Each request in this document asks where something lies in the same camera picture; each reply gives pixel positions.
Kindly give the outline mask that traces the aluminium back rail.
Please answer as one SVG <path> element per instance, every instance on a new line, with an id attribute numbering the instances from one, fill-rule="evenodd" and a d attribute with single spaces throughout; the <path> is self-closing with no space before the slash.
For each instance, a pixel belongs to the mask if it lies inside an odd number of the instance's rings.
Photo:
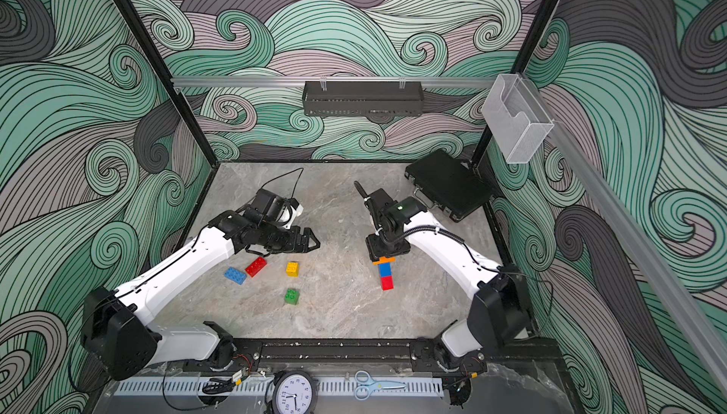
<path id="1" fill-rule="evenodd" d="M 302 88 L 306 82 L 317 82 L 322 87 L 327 84 L 344 82 L 389 82 L 411 83 L 420 82 L 424 89 L 473 89 L 490 88 L 496 77 L 357 77 L 357 76 L 219 76 L 219 75 L 185 75 L 172 77 L 175 88 Z"/>

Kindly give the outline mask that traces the blue square lego brick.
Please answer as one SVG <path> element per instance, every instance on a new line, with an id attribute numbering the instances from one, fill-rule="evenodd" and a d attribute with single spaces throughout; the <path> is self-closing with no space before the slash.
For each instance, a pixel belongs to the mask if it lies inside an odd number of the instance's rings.
<path id="1" fill-rule="evenodd" d="M 378 265 L 378 270 L 381 278 L 391 277 L 392 270 L 390 263 L 383 263 Z"/>

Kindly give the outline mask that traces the red long lego brick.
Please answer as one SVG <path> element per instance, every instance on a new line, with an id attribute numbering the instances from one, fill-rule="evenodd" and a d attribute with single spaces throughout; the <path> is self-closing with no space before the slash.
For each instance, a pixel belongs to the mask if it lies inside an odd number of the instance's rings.
<path id="1" fill-rule="evenodd" d="M 257 257 L 244 271 L 248 277 L 255 277 L 265 266 L 267 261 L 263 257 Z"/>

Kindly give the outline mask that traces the yellow square lego brick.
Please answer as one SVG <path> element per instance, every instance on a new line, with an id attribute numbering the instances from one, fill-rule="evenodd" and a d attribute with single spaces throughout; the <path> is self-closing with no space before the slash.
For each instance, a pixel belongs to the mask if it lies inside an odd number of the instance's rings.
<path id="1" fill-rule="evenodd" d="M 286 266 L 286 275 L 288 277 L 297 278 L 299 276 L 299 263 L 289 262 Z"/>

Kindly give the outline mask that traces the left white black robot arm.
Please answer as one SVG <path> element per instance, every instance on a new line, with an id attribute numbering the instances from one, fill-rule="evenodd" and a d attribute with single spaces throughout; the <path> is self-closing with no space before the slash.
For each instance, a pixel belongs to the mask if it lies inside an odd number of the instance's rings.
<path id="1" fill-rule="evenodd" d="M 207 361 L 225 370 L 233 359 L 233 338 L 213 321 L 200 326 L 162 326 L 156 317 L 208 270 L 235 254 L 262 247 L 266 254 L 316 251 L 310 228 L 257 223 L 225 211 L 172 256 L 114 288 L 91 291 L 83 304 L 80 344 L 115 381 L 152 364 Z"/>

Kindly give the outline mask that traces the black briefcase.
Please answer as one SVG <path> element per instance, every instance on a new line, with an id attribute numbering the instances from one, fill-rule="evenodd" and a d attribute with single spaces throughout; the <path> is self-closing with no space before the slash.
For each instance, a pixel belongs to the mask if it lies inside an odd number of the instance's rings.
<path id="1" fill-rule="evenodd" d="M 406 166 L 404 175 L 454 222 L 483 207 L 493 190 L 443 149 Z"/>

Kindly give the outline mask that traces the clear plastic wall holder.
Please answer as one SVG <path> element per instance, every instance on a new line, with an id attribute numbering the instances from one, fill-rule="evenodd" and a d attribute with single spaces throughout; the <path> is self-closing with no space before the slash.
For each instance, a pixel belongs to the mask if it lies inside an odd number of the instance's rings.
<path id="1" fill-rule="evenodd" d="M 508 164 L 530 162 L 554 128 L 537 87 L 520 73 L 498 75 L 481 111 Z"/>

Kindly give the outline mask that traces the light blue lego brick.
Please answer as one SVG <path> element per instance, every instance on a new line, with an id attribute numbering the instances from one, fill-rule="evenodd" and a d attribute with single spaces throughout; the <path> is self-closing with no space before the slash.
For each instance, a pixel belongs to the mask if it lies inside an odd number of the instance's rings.
<path id="1" fill-rule="evenodd" d="M 247 279 L 247 274 L 244 271 L 237 270 L 236 268 L 229 268 L 225 272 L 225 278 L 237 285 L 242 285 Z"/>

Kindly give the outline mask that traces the orange long lego brick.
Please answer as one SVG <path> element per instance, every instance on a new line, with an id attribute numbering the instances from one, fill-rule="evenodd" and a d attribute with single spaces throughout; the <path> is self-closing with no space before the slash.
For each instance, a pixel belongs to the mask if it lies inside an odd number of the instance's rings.
<path id="1" fill-rule="evenodd" d="M 379 260 L 374 261 L 373 265 L 385 265 L 385 264 L 391 264 L 393 262 L 396 262 L 396 257 L 381 257 Z"/>

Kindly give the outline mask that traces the red square lego brick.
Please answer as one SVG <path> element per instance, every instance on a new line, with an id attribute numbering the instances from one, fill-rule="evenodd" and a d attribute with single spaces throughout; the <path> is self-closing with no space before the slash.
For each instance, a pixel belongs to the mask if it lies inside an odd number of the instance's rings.
<path id="1" fill-rule="evenodd" d="M 393 277 L 387 276 L 381 278 L 381 287 L 383 291 L 392 290 L 394 288 Z"/>

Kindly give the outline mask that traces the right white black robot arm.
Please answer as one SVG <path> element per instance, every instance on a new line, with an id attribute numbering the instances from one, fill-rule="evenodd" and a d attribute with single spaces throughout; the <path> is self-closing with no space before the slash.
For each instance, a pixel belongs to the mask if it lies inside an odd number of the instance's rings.
<path id="1" fill-rule="evenodd" d="M 468 353 L 499 349 L 532 328 L 532 303 L 526 276 L 490 260 L 447 230 L 418 199 L 396 201 L 382 189 L 354 186 L 370 214 L 374 232 L 367 250 L 379 268 L 413 247 L 445 270 L 471 301 L 467 319 L 448 326 L 435 339 L 437 359 L 450 367 Z"/>

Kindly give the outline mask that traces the green square lego brick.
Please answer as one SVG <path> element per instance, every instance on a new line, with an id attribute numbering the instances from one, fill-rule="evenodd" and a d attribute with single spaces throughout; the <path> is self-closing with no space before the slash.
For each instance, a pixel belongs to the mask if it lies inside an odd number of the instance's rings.
<path id="1" fill-rule="evenodd" d="M 297 289 L 289 288 L 286 291 L 284 302 L 291 305 L 297 305 L 299 303 L 300 293 Z"/>

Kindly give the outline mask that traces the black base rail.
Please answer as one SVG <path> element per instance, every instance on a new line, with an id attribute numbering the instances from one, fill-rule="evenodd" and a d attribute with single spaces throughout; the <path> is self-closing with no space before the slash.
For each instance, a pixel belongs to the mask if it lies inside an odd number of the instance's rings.
<path id="1" fill-rule="evenodd" d="M 513 369 L 530 367 L 566 370 L 559 346 L 552 339 L 516 341 L 502 348 L 483 348 L 464 357 L 445 355 L 433 338 L 235 338 L 230 370 L 303 368 L 324 364 L 382 364 L 411 372 L 482 372 L 489 364 Z"/>

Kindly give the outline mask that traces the light blue scissors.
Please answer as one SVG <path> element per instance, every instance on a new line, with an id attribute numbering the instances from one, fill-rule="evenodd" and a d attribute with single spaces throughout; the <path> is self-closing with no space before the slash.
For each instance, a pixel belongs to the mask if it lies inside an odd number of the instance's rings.
<path id="1" fill-rule="evenodd" d="M 356 384 L 354 398 L 357 401 L 367 400 L 376 391 L 399 391 L 406 388 L 405 383 L 374 379 L 365 370 L 358 370 L 354 374 L 354 380 Z"/>

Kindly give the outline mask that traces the white analog clock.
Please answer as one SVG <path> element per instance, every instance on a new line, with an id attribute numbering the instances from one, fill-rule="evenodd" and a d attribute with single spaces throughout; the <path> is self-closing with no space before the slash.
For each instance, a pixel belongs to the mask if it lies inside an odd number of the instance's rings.
<path id="1" fill-rule="evenodd" d="M 284 372 L 274 384 L 274 414 L 311 414 L 318 400 L 316 381 L 308 372 Z"/>

